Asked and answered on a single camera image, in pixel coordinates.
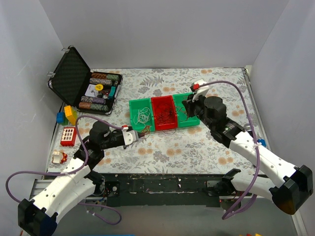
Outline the small blue toy brick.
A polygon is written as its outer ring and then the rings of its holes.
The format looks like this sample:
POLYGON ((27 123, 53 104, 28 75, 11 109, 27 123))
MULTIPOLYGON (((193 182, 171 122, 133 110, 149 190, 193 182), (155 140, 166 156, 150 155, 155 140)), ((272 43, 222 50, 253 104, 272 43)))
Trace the small blue toy brick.
POLYGON ((264 139, 258 139, 257 142, 260 143, 262 146, 267 147, 264 139))

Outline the red plastic bin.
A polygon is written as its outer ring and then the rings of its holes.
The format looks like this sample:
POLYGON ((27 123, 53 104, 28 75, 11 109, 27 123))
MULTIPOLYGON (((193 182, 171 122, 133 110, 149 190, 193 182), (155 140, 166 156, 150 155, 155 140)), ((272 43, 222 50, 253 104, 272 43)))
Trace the red plastic bin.
POLYGON ((152 97, 151 104, 154 115, 155 130, 163 131, 176 129, 178 127, 177 113, 173 97, 171 95, 152 97))

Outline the green plastic bin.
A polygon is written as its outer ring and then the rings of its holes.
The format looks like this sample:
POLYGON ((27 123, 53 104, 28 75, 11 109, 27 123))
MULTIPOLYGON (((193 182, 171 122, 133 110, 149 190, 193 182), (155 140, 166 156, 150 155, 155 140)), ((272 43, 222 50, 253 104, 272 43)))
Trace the green plastic bin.
POLYGON ((182 102, 188 98, 191 93, 181 93, 172 95, 177 113, 178 127, 186 128, 193 127, 200 124, 200 120, 197 117, 188 117, 187 112, 182 102))
POLYGON ((150 98, 129 101, 130 123, 138 132, 155 131, 155 122, 150 98))

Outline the yellow poker dealer chip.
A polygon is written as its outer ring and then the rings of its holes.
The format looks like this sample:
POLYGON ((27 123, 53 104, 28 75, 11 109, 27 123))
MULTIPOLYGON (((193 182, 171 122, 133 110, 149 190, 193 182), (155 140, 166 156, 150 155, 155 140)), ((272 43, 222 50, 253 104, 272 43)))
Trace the yellow poker dealer chip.
POLYGON ((95 85, 95 90, 102 91, 103 90, 103 85, 102 84, 95 85))

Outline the green plastic bin left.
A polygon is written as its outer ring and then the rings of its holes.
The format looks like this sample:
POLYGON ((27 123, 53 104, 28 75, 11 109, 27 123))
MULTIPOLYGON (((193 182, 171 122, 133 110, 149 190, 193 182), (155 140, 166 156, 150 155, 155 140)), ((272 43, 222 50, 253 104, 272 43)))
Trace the green plastic bin left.
POLYGON ((155 122, 150 98, 129 101, 130 123, 138 132, 155 131, 155 122))

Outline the black poker chip case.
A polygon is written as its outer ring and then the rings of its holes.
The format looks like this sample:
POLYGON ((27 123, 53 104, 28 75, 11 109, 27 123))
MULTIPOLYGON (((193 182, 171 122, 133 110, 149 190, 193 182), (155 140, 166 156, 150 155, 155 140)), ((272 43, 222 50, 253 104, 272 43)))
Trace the black poker chip case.
POLYGON ((121 74, 93 72, 74 46, 63 49, 64 55, 48 87, 65 102, 83 113, 109 116, 123 83, 121 74), (103 90, 95 90, 102 84, 103 90))

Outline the red white toy brick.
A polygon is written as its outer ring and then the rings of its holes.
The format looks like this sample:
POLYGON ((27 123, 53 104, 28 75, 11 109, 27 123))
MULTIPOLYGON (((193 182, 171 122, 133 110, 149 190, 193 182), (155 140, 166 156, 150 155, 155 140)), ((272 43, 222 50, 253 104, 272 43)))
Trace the red white toy brick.
POLYGON ((77 131, 75 127, 65 127, 63 129, 60 145, 63 147, 73 147, 75 145, 76 136, 77 131))

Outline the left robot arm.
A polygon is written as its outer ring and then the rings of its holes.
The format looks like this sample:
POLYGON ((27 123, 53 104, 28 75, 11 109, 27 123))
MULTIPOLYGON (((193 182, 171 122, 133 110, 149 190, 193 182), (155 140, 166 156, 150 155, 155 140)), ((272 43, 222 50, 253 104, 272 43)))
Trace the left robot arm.
POLYGON ((18 225, 31 236, 51 236, 59 221, 86 197, 101 196, 105 178, 94 167, 103 159, 104 150, 126 147, 135 138, 132 128, 110 130, 106 123, 97 121, 60 176, 31 200, 18 205, 18 225))

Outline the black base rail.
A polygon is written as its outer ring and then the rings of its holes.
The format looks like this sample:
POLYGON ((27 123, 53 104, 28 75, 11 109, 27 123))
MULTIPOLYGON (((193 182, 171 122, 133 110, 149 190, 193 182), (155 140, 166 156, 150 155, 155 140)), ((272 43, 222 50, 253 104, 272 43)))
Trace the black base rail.
POLYGON ((93 197, 109 207, 206 206, 219 207, 212 188, 222 174, 103 174, 93 197))

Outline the yellow toy brick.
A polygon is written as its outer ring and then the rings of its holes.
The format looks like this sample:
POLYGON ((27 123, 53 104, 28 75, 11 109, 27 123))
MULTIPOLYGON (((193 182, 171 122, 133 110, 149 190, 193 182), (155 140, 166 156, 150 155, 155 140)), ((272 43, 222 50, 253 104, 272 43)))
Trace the yellow toy brick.
POLYGON ((74 126, 78 118, 76 110, 72 106, 68 105, 64 107, 64 113, 70 124, 74 126))

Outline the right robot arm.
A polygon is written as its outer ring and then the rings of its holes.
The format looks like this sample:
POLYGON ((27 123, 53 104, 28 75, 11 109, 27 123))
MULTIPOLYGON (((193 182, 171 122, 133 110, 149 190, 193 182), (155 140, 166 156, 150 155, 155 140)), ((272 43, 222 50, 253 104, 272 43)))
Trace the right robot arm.
POLYGON ((193 95, 182 101, 188 117, 197 117, 211 136, 226 148, 246 158, 266 176, 251 176, 232 169, 214 186, 205 190, 211 196, 251 193, 271 200, 286 214, 294 215, 313 194, 313 172, 306 165, 297 167, 278 157, 253 138, 241 125, 227 117, 226 106, 219 97, 193 95))

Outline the small white red toy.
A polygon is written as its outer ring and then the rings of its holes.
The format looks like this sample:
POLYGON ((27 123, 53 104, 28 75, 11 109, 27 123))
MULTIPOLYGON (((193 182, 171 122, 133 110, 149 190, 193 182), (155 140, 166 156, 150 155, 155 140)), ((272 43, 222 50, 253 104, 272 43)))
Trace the small white red toy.
POLYGON ((52 163, 62 164, 67 161, 67 154, 64 152, 54 151, 52 153, 52 163))

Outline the green plastic bin right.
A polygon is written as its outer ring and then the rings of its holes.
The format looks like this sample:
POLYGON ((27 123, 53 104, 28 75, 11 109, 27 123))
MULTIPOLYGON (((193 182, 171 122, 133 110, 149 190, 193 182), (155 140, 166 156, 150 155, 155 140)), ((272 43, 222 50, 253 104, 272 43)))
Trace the green plastic bin right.
POLYGON ((182 102, 188 98, 191 93, 181 93, 172 95, 177 113, 178 127, 186 128, 193 127, 200 124, 200 120, 197 117, 188 117, 187 112, 182 102))

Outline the green toy brick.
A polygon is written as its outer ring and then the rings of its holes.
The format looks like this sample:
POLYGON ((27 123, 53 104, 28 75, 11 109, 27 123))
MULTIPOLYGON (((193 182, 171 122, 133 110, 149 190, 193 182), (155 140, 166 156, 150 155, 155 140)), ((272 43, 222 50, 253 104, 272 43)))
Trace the green toy brick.
POLYGON ((61 122, 61 125, 62 125, 62 126, 67 126, 67 125, 69 125, 68 119, 65 118, 65 119, 61 122))

